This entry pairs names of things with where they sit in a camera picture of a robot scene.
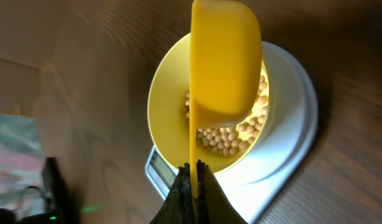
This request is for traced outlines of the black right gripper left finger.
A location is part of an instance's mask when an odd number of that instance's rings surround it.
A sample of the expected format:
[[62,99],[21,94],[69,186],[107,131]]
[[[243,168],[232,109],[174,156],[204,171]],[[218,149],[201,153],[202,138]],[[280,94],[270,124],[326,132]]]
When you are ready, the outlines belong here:
[[179,167],[169,194],[150,224],[192,224],[193,202],[190,165]]

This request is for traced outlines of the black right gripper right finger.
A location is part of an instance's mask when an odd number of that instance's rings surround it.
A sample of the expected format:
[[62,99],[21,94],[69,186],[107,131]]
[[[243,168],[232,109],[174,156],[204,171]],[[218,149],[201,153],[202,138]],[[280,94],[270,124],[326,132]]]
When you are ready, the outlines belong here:
[[233,208],[210,167],[198,160],[198,198],[196,199],[200,224],[247,224]]

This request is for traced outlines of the yellow measuring scoop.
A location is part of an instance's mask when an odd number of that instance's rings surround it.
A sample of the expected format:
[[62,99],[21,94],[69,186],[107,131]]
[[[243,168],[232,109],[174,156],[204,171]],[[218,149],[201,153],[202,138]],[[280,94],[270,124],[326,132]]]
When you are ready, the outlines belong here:
[[190,183],[198,197],[196,131],[234,126],[251,111],[262,61],[254,12],[238,1],[194,0],[190,30]]

